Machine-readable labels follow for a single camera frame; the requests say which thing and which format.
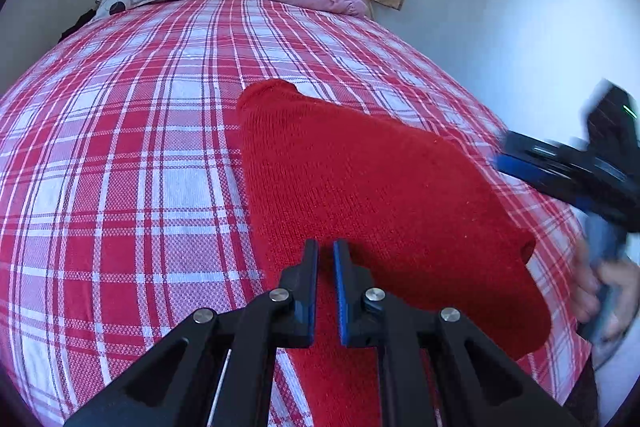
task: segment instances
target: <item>blue handle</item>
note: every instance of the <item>blue handle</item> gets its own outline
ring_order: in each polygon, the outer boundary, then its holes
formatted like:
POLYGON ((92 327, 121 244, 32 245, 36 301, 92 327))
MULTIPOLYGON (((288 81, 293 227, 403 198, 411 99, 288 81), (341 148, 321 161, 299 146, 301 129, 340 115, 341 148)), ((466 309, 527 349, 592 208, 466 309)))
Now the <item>blue handle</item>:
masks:
MULTIPOLYGON (((589 263, 597 268, 603 261, 618 261, 625 256, 626 230, 596 214, 589 214, 585 223, 589 263)), ((592 344, 601 343, 604 329, 618 301, 619 288, 603 284, 596 296, 600 311, 588 322, 578 326, 578 334, 592 344)))

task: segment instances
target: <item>person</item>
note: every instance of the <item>person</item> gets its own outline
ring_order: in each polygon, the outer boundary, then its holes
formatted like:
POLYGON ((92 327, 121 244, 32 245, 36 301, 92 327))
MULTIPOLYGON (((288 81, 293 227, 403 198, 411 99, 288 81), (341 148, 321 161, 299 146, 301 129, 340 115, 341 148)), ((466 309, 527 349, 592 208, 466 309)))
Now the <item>person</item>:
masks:
POLYGON ((575 318, 582 323, 589 322, 600 309, 596 294, 601 284, 620 287, 620 295, 605 327, 604 337, 613 340, 624 333, 640 306, 640 266, 626 259, 602 263, 594 270, 589 264, 587 245, 580 241, 574 254, 573 277, 571 308, 575 318))

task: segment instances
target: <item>bed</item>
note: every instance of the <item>bed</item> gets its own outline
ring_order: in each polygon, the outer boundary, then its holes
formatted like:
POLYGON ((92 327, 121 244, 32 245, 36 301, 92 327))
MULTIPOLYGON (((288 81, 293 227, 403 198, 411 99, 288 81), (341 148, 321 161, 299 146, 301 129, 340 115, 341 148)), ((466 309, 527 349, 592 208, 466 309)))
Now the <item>bed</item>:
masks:
MULTIPOLYGON (((375 22, 263 0, 149 4, 93 22, 0 100, 0 360, 60 425, 194 309, 266 290, 251 243, 236 101, 260 80, 445 137, 531 229, 551 311, 519 364, 564 403, 589 356, 568 311, 571 209, 492 168, 503 124, 375 22)), ((276 360, 270 425, 312 425, 276 360)))

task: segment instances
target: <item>red knit sweater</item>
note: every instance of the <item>red knit sweater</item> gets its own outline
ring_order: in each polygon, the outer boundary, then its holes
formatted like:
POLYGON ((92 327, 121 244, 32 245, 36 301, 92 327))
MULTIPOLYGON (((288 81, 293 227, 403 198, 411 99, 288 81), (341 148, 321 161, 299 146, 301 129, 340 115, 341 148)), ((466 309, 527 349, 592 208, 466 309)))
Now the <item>red knit sweater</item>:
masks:
POLYGON ((242 168, 258 265, 275 287, 303 241, 322 246, 316 339, 291 349, 315 425, 374 427, 374 349, 338 339, 332 241, 350 242, 376 285, 425 310, 454 306, 518 359, 548 337, 550 316, 514 226, 457 147, 390 118, 307 98, 282 80, 238 102, 242 168))

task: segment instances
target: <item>person's hand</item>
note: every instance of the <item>person's hand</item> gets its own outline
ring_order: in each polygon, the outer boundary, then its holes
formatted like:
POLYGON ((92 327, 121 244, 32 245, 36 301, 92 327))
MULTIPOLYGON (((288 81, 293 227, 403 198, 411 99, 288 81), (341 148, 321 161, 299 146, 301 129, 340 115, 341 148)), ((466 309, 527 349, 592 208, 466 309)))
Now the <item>person's hand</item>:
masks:
POLYGON ((587 245, 580 241, 574 253, 574 284, 571 305, 575 318, 586 323, 600 310, 596 297, 602 283, 620 287, 615 310, 605 327, 606 339, 623 333, 635 318, 640 301, 640 266, 632 261, 602 263, 596 271, 589 266, 587 245))

